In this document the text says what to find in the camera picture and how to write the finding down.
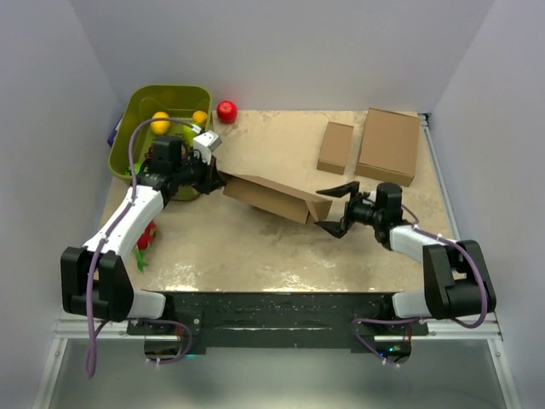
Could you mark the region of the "cardboard paper box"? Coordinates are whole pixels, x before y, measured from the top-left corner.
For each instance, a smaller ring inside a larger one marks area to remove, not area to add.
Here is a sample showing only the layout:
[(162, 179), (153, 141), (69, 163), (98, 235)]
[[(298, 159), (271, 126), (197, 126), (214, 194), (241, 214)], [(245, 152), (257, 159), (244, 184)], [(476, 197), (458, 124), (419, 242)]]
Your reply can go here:
[(300, 224), (327, 219), (332, 201), (261, 176), (223, 173), (223, 193), (232, 199)]

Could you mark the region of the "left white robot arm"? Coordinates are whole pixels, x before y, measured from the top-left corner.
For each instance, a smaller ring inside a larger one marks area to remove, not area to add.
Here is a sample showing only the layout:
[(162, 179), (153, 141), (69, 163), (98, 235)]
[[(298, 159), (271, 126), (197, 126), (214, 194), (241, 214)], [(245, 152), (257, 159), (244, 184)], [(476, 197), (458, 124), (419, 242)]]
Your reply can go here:
[(213, 131), (196, 136), (189, 153), (182, 152), (182, 140), (174, 136), (153, 142), (152, 156), (102, 229), (82, 246), (67, 247), (62, 253), (61, 295), (67, 313), (114, 322), (146, 319), (157, 334), (175, 328), (176, 313), (165, 306), (165, 295), (137, 291), (124, 264), (146, 227), (180, 187), (201, 194), (224, 187), (213, 154), (220, 144)]

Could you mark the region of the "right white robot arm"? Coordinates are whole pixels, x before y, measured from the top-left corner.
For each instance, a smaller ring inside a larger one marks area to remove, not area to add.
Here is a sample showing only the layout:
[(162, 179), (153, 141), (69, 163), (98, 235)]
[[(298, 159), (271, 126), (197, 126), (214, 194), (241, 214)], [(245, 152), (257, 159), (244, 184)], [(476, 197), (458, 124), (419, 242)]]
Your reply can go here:
[(447, 239), (420, 228), (419, 219), (410, 222), (404, 214), (414, 213), (403, 203), (403, 189), (382, 182), (371, 192), (360, 191), (356, 181), (322, 189), (318, 194), (348, 196), (338, 221), (316, 224), (335, 238), (342, 238), (355, 224), (373, 228), (375, 239), (385, 249), (422, 265), (423, 289), (392, 295), (389, 308), (380, 319), (357, 319), (380, 325), (388, 334), (397, 335), (418, 320), (451, 320), (468, 329), (481, 326), (496, 307), (496, 295), (478, 242)]

